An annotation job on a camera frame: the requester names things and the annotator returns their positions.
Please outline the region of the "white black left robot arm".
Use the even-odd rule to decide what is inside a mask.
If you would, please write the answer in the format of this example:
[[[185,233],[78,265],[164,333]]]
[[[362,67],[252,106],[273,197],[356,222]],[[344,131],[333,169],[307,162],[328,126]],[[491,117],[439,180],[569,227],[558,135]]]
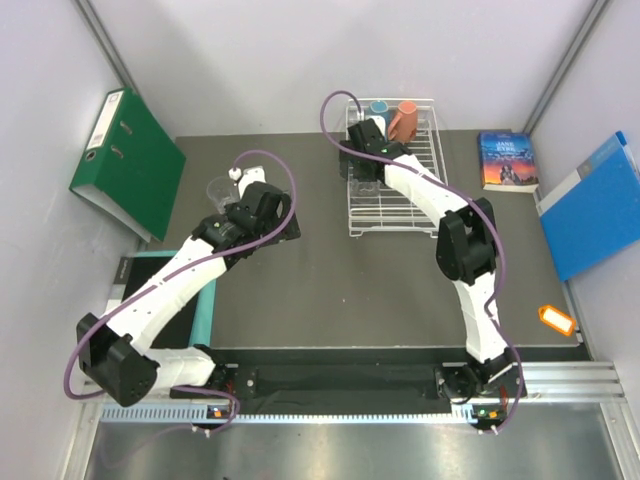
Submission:
[[[300,237],[297,193],[250,183],[224,213],[204,218],[168,263],[102,317],[77,325],[82,372],[122,407],[156,390],[195,387],[216,396],[227,374],[204,348],[155,349],[165,326],[191,299],[262,246]]]

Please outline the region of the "clear faceted plastic cup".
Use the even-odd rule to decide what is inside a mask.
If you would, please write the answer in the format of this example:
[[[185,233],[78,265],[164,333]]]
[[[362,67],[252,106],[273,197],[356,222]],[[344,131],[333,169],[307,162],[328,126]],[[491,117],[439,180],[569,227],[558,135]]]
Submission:
[[[226,212],[227,206],[240,200],[237,185],[228,176],[219,176],[212,179],[207,185],[206,194],[220,214]]]

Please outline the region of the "clear heavy-base glass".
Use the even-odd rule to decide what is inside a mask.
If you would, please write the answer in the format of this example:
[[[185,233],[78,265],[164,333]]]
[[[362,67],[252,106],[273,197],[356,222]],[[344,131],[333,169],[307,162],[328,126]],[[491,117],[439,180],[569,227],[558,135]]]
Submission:
[[[378,201],[380,183],[378,181],[363,181],[352,178],[349,181],[349,199],[358,205],[371,205]]]

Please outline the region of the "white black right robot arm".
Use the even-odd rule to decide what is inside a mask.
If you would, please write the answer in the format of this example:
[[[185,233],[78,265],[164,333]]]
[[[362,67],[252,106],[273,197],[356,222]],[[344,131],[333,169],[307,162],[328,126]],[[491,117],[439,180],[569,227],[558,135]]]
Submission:
[[[466,329],[465,395],[492,394],[517,356],[498,318],[496,275],[503,247],[496,239],[491,203],[471,200],[443,183],[407,146],[385,139],[371,118],[349,126],[339,149],[340,161],[354,178],[378,181],[401,194],[438,227],[436,263],[454,285]]]

